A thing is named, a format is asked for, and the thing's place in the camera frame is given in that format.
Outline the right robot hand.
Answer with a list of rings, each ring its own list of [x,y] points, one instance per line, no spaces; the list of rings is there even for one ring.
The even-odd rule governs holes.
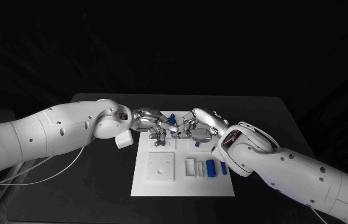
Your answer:
[[[207,143],[212,137],[220,138],[231,124],[215,111],[205,108],[195,108],[176,122],[176,127],[184,127],[171,136],[173,139],[191,139],[195,142]]]

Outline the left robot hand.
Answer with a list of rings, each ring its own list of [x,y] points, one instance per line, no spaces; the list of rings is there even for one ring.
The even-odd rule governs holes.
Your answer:
[[[139,108],[132,111],[132,130],[137,132],[150,132],[149,138],[156,140],[155,146],[165,143],[166,132],[176,133],[179,128],[168,119],[163,113],[153,108]]]

